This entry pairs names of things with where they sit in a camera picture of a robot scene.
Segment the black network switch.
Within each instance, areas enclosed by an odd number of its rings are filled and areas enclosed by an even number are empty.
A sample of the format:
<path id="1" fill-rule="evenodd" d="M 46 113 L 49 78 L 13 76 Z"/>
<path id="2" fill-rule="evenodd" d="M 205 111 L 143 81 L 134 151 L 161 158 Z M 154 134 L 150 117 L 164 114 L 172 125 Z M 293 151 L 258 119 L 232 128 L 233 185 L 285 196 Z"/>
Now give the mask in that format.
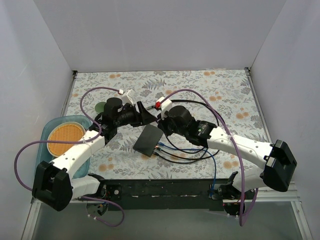
<path id="1" fill-rule="evenodd" d="M 133 149 L 147 157 L 151 157 L 163 134 L 161 129 L 148 124 L 133 145 Z"/>

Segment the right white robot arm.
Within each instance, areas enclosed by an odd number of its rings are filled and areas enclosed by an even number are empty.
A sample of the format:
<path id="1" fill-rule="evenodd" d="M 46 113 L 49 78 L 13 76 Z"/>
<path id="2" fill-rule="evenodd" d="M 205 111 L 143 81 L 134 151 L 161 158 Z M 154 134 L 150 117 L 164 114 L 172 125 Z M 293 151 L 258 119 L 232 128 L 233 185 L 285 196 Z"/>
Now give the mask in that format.
<path id="1" fill-rule="evenodd" d="M 256 166 L 244 174 L 240 171 L 233 172 L 226 184 L 213 191 L 220 198 L 237 199 L 244 192 L 263 187 L 278 192 L 288 190 L 297 161 L 286 142 L 277 140 L 269 143 L 239 135 L 230 136 L 214 123 L 196 120 L 181 105 L 158 114 L 157 120 L 158 128 L 166 136 L 178 134 L 193 145 L 240 155 Z"/>

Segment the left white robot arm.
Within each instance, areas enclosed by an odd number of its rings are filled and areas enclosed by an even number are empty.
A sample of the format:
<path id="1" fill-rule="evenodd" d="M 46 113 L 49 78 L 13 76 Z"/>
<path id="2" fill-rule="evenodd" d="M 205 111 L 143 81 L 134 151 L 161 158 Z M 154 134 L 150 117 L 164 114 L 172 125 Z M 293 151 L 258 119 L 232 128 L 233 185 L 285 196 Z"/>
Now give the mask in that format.
<path id="1" fill-rule="evenodd" d="M 51 162 L 42 161 L 36 167 L 32 196 L 58 212 L 73 199 L 84 196 L 103 199 L 107 194 L 103 177 L 90 173 L 74 178 L 75 173 L 95 152 L 105 147 L 119 127 L 140 127 L 156 120 L 157 117 L 148 112 L 141 101 L 131 105 L 123 104 L 116 97 L 109 98 L 80 144 L 73 145 Z"/>

